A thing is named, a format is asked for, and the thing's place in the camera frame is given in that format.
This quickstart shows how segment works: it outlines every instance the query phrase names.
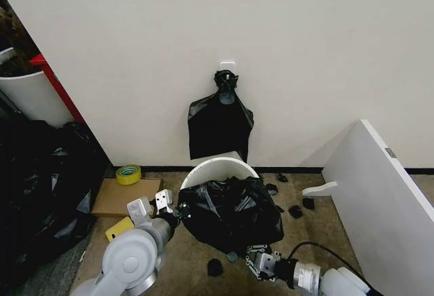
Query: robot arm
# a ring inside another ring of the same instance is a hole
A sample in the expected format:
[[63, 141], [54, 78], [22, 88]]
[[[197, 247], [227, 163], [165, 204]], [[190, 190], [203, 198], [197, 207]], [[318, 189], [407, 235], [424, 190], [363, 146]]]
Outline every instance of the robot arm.
[[382, 295], [345, 267], [330, 269], [321, 277], [321, 267], [292, 258], [294, 251], [288, 259], [282, 259], [278, 252], [270, 253], [268, 245], [254, 245], [247, 249], [246, 265], [259, 280], [274, 282], [276, 278], [281, 279], [303, 296]]
[[81, 284], [72, 296], [118, 296], [126, 291], [129, 296], [145, 292], [157, 279], [164, 262], [166, 244], [172, 238], [182, 216], [188, 216], [188, 207], [173, 209], [172, 192], [155, 195], [157, 216], [149, 217], [151, 205], [143, 197], [127, 205], [135, 228], [117, 236], [107, 247], [102, 258], [102, 273]]

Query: white wall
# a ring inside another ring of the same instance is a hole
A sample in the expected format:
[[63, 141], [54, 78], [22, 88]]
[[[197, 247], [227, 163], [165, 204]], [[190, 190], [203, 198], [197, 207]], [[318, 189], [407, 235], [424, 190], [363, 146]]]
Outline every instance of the white wall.
[[323, 166], [368, 118], [434, 167], [433, 0], [9, 0], [116, 165], [189, 165], [189, 103], [235, 59], [249, 163]]

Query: white bracket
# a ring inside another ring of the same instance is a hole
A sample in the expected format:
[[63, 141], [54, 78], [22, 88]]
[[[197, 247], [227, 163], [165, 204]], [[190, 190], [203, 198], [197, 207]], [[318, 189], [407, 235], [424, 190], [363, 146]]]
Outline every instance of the white bracket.
[[135, 226], [139, 226], [143, 221], [148, 220], [152, 214], [152, 208], [146, 196], [136, 199], [127, 204], [127, 210]]
[[220, 71], [222, 70], [229, 70], [233, 74], [235, 74], [235, 61], [233, 60], [223, 60], [220, 62]]
[[157, 215], [159, 215], [161, 209], [165, 209], [168, 213], [173, 213], [170, 206], [173, 204], [172, 191], [164, 189], [155, 194], [155, 203], [157, 204]]
[[302, 190], [303, 196], [331, 196], [332, 190], [338, 186], [337, 182], [329, 182], [321, 186], [308, 187]]

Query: pile of black bags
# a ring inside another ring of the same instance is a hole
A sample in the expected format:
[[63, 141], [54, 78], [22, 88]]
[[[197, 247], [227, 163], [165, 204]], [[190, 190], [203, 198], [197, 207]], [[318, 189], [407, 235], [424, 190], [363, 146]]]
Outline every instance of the pile of black bags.
[[84, 124], [0, 122], [2, 289], [86, 237], [107, 163]]
[[198, 241], [244, 257], [247, 246], [283, 238], [280, 212], [262, 179], [232, 177], [182, 189], [178, 204], [189, 205], [184, 226]]

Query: white panel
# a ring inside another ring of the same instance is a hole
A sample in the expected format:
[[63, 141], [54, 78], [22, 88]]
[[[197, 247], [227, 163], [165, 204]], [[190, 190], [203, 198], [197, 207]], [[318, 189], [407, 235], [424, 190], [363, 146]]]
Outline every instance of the white panel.
[[325, 181], [367, 280], [385, 295], [434, 295], [434, 209], [367, 120], [328, 160]]
[[368, 117], [434, 167], [433, 0], [9, 0], [112, 162], [190, 165], [189, 104], [221, 60], [253, 166], [323, 166]]

